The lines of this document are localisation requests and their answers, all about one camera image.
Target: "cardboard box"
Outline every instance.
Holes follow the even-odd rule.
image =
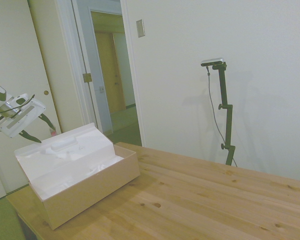
[[[140,175],[137,154],[94,123],[14,153],[53,230]]]

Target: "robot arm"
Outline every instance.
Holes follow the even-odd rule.
[[[19,134],[28,140],[41,143],[39,139],[24,131],[38,117],[45,121],[51,129],[56,130],[51,121],[43,114],[46,106],[34,97],[35,95],[29,98],[28,94],[22,94],[14,98],[0,86],[0,132],[10,138]]]

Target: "green floor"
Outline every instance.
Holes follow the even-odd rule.
[[[139,124],[127,126],[107,136],[114,144],[123,142],[141,146]]]
[[[114,143],[123,142],[141,146],[136,107],[111,113],[113,133],[107,137]]]
[[[0,240],[25,240],[16,212],[5,197],[0,198]]]

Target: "door frame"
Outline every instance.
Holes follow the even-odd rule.
[[[65,38],[65,44],[66,44],[66,49],[67,49],[68,55],[69,55],[70,66],[72,68],[73,76],[74,76],[74,79],[76,82],[79,102],[82,106],[83,118],[85,118],[88,121],[90,120],[90,122],[92,122],[91,121],[91,112],[94,111],[97,124],[99,126],[100,131],[102,132],[100,113],[98,111],[98,103],[96,100],[93,83],[91,82],[91,84],[90,84],[90,86],[92,86],[92,89],[91,89],[92,96],[91,97],[92,97],[92,102],[94,103],[93,106],[87,104],[87,102],[85,101],[85,96],[83,94],[83,91],[81,90],[86,87],[84,84],[84,81],[83,81],[83,77],[82,77],[82,74],[85,72],[83,64],[85,62],[87,73],[90,73],[90,66],[89,66],[89,62],[87,61],[88,54],[87,54],[87,49],[86,49],[86,45],[85,45],[85,41],[84,41],[84,37],[83,37],[83,30],[81,27],[80,18],[78,17],[79,9],[78,9],[78,5],[77,5],[77,0],[72,0],[72,2],[73,2],[73,6],[71,4],[71,1],[55,0],[56,9],[57,9],[58,16],[60,19],[60,27],[61,27],[63,36]],[[142,114],[141,101],[140,101],[140,92],[139,92],[139,87],[138,87],[138,76],[137,76],[137,71],[136,71],[135,56],[134,56],[134,51],[133,51],[133,42],[132,42],[132,34],[131,34],[132,31],[131,31],[131,26],[129,23],[129,16],[128,16],[128,11],[127,11],[126,1],[121,0],[121,12],[104,11],[103,9],[97,9],[97,8],[89,8],[89,11],[106,13],[106,14],[122,15],[124,31],[125,31],[125,38],[126,38],[126,43],[127,43],[128,56],[129,56],[129,64],[130,64],[130,70],[131,70],[132,86],[133,86],[133,93],[134,93],[134,98],[135,98],[136,112],[137,112],[137,118],[138,118],[139,129],[140,129],[141,143],[142,143],[142,146],[146,147],[147,143],[146,143],[143,114]],[[90,22],[91,22],[91,29],[93,29],[92,17],[90,17]]]

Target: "wall switch plate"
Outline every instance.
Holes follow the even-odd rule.
[[[144,37],[145,34],[145,28],[144,28],[144,21],[140,19],[139,21],[136,21],[136,30],[138,32],[138,37]]]

